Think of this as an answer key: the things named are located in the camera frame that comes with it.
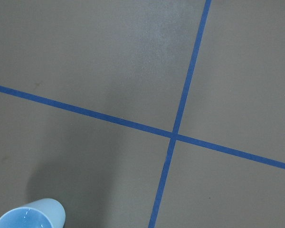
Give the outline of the light blue plastic cup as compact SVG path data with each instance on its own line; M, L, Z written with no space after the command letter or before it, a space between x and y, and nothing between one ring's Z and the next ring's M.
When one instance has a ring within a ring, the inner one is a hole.
M65 220L62 204L45 198L6 212L0 217L0 228L62 228Z

